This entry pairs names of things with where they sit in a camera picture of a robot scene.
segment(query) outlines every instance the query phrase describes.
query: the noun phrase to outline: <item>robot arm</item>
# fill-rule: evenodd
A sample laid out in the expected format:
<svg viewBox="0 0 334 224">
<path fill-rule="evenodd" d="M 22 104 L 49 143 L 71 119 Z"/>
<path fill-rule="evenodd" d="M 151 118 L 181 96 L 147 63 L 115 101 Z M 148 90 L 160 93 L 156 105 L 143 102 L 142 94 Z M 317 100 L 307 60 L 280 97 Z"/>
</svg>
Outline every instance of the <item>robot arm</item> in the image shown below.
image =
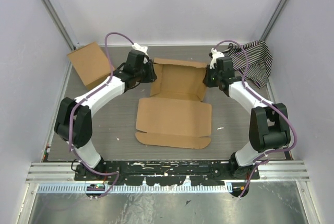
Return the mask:
<svg viewBox="0 0 334 224">
<path fill-rule="evenodd" d="M 263 101 L 272 104 L 286 117 L 288 116 L 287 108 L 284 104 L 274 104 L 253 91 L 260 100 L 255 98 L 245 89 L 241 77 L 235 77 L 230 57 L 222 57 L 221 54 L 212 52 L 210 55 L 213 58 L 211 64 L 207 66 L 204 84 L 207 87 L 218 87 L 227 96 L 236 100 L 251 116 L 249 142 L 241 150 L 233 153 L 230 159 L 230 170 L 235 174 L 242 170 L 242 167 L 252 166 L 254 159 L 265 151 L 278 149 L 290 143 L 288 124 Z"/>
<path fill-rule="evenodd" d="M 115 97 L 133 89 L 139 83 L 150 83 L 157 78 L 153 69 L 153 61 L 147 56 L 147 47 L 135 44 L 134 48 L 129 52 L 126 62 L 113 72 L 109 83 L 110 77 L 82 96 L 75 99 L 64 98 L 58 110 L 54 130 L 64 141 L 68 142 L 70 113 L 79 101 L 85 99 L 75 112 L 72 143 L 79 157 L 98 172 L 104 172 L 104 161 L 95 150 L 91 140 L 93 116 Z"/>
</svg>

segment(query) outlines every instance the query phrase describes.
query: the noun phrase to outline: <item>wall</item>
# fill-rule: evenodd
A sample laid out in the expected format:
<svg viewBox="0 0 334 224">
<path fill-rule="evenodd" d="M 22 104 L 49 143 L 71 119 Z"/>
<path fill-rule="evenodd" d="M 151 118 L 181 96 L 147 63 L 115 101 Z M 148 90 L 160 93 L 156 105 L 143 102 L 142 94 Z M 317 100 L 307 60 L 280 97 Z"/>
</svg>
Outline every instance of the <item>wall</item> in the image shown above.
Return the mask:
<svg viewBox="0 0 334 224">
<path fill-rule="evenodd" d="M 69 48 L 40 0 L 0 4 L 0 216 L 11 224 L 42 154 Z"/>
<path fill-rule="evenodd" d="M 278 0 L 52 0 L 73 42 L 104 43 L 110 31 L 143 44 L 258 39 Z M 109 43 L 127 44 L 120 37 Z"/>
<path fill-rule="evenodd" d="M 267 42 L 274 56 L 272 85 L 288 106 L 319 209 L 332 223 L 334 163 L 333 0 L 290 0 Z"/>
</svg>

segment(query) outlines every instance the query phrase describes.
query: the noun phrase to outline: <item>flattened cardboard box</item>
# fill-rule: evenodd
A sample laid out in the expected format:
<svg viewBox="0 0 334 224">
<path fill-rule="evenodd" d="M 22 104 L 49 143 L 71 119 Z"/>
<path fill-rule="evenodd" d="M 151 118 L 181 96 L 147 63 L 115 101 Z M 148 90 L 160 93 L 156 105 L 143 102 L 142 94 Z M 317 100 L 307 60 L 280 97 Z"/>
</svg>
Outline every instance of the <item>flattened cardboard box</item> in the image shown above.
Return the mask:
<svg viewBox="0 0 334 224">
<path fill-rule="evenodd" d="M 110 74 L 109 61 L 96 42 L 74 50 L 67 56 L 88 90 L 98 86 Z"/>
<path fill-rule="evenodd" d="M 211 142 L 210 104 L 203 103 L 205 63 L 154 59 L 151 97 L 139 100 L 136 133 L 146 145 L 202 149 Z"/>
</svg>

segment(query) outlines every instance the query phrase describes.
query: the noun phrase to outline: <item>striped cloth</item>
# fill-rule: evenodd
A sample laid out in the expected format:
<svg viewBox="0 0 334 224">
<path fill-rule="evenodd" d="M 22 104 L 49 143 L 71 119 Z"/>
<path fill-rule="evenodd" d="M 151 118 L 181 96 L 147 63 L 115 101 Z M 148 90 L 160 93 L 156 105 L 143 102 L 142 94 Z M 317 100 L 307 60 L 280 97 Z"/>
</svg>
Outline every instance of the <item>striped cloth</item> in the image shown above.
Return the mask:
<svg viewBox="0 0 334 224">
<path fill-rule="evenodd" d="M 270 76 L 272 56 L 269 48 L 264 41 L 252 41 L 243 45 L 249 62 L 249 69 L 246 75 L 247 79 L 250 79 L 259 88 L 264 87 Z M 233 68 L 244 74 L 246 67 L 245 55 L 241 48 L 237 45 L 230 43 L 229 48 L 222 51 L 224 56 L 230 56 L 233 62 Z"/>
</svg>

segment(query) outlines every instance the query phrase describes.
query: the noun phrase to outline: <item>cardboard flap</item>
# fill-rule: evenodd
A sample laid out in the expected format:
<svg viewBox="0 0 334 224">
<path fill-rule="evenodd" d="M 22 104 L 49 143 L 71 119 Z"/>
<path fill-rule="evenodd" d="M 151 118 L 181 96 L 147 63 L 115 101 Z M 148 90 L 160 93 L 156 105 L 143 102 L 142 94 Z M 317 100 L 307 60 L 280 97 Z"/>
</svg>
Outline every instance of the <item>cardboard flap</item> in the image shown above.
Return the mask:
<svg viewBox="0 0 334 224">
<path fill-rule="evenodd" d="M 206 64 L 200 62 L 154 59 L 157 80 L 152 83 L 151 96 L 202 101 Z"/>
<path fill-rule="evenodd" d="M 211 105 L 199 101 L 142 98 L 138 105 L 136 129 L 154 134 L 210 136 Z"/>
<path fill-rule="evenodd" d="M 203 62 L 168 60 L 165 58 L 154 58 L 154 63 L 162 65 L 191 66 L 196 68 L 206 68 L 207 64 Z"/>
<path fill-rule="evenodd" d="M 88 90 L 110 75 L 109 61 L 96 42 L 74 50 L 67 56 Z"/>
<path fill-rule="evenodd" d="M 140 143 L 146 145 L 193 148 L 193 149 L 205 148 L 211 142 L 210 137 L 200 138 L 192 136 L 178 136 L 178 135 L 152 134 L 152 133 L 136 133 L 136 138 Z"/>
</svg>

